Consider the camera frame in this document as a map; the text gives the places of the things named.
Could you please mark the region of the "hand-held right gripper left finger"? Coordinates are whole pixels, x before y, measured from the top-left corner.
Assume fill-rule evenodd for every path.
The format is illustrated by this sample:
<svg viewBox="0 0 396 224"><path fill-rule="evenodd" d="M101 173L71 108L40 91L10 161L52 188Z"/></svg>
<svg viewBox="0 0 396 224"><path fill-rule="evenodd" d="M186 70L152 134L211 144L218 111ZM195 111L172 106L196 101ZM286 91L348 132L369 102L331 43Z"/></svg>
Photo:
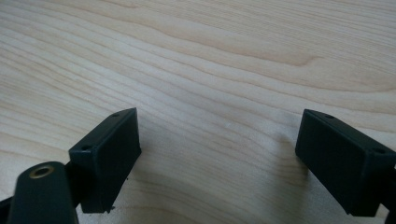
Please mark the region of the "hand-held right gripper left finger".
<svg viewBox="0 0 396 224"><path fill-rule="evenodd" d="M87 214L109 212L140 154L135 108L104 119L69 149L74 204Z"/></svg>

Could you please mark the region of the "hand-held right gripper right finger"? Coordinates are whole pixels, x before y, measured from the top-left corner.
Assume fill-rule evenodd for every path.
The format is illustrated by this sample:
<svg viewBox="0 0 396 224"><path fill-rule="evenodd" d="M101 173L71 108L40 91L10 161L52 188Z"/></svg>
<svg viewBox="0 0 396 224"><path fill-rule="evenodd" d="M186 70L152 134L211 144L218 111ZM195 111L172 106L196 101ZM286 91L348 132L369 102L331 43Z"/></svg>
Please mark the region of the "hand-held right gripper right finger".
<svg viewBox="0 0 396 224"><path fill-rule="evenodd" d="M295 153L355 217L396 217L396 152L331 115L306 109Z"/></svg>

